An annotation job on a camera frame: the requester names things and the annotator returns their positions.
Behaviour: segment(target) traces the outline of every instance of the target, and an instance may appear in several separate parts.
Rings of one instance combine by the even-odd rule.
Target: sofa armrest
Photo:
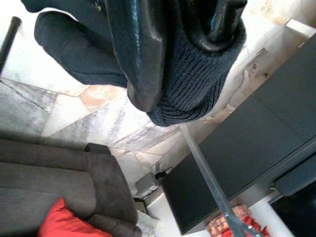
[[[95,214],[88,219],[88,223],[104,232],[110,233],[115,237],[141,237],[141,230],[126,221],[116,218]]]
[[[89,172],[97,200],[94,213],[137,223],[132,195],[114,156],[0,139],[0,162]]]

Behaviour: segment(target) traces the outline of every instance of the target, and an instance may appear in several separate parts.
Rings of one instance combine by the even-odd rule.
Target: floor tile
[[[156,146],[159,147],[159,144],[164,143],[167,139],[171,142],[171,137],[174,138],[173,136],[177,131],[177,126],[160,127],[150,122],[134,133],[115,142],[114,147],[142,152],[149,152],[151,150],[152,153],[161,154],[164,151],[159,151],[159,148]]]
[[[146,113],[134,108],[127,97],[120,97],[48,137],[44,144],[82,150],[89,142],[107,145],[142,129],[149,122]]]
[[[42,89],[1,81],[0,137],[37,143],[55,98],[56,94]]]
[[[162,157],[162,155],[149,154],[144,152],[135,152],[135,155],[146,173],[154,172],[155,169],[153,169],[153,167]]]
[[[57,93],[4,78],[1,78],[1,81],[3,84],[15,90],[16,93],[20,94],[25,99],[40,105],[48,113],[51,112],[58,95]]]
[[[95,111],[124,94],[126,94],[126,89],[118,86],[91,85],[79,98],[90,111]]]
[[[119,158],[127,153],[129,153],[130,151],[128,150],[123,150],[123,149],[117,149],[117,148],[112,148],[109,147],[111,154],[115,157],[115,158]]]
[[[72,96],[80,95],[88,86],[70,76],[34,39],[38,13],[29,13],[20,0],[5,1],[0,8],[0,43],[10,25],[11,17],[22,19],[2,77]]]
[[[180,139],[181,136],[182,135],[180,130],[176,129],[174,130],[174,132],[169,133],[167,136],[164,136],[163,139],[161,139],[161,142],[157,144],[155,144],[156,142],[154,142],[151,144],[151,147],[149,149],[146,150],[146,148],[144,148],[140,150],[147,153],[164,155],[173,148],[173,145]]]
[[[58,95],[41,136],[49,137],[87,114],[89,110],[79,98]]]
[[[127,180],[129,189],[135,197],[137,190],[135,183],[146,173],[133,152],[129,152],[117,159],[120,168]]]

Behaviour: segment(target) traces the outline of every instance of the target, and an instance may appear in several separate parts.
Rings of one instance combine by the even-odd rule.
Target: marble floor
[[[249,0],[242,15],[247,40],[230,70],[220,99],[205,117],[188,123],[201,142],[306,38],[287,29],[289,19],[316,26],[314,0]],[[33,37],[37,14],[20,0],[1,3],[0,43],[11,17],[23,23],[0,83],[1,138],[82,150],[89,142],[109,146],[133,195],[148,172],[176,166],[189,152],[177,125],[159,127],[133,107],[126,90],[83,85],[67,74]]]

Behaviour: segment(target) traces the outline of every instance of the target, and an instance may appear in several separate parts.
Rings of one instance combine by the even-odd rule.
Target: red cushion
[[[66,208],[63,198],[50,209],[37,237],[113,237],[80,220]]]

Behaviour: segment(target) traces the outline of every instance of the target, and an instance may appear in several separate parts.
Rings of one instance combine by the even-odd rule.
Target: black furniture
[[[0,236],[35,236],[63,197],[77,217],[94,227],[118,237],[140,237],[136,208],[115,157],[96,144],[86,150],[0,140]]]
[[[315,61],[314,35],[200,144],[232,204],[256,203],[316,152]],[[162,185],[183,234],[205,229],[218,214],[191,154]]]

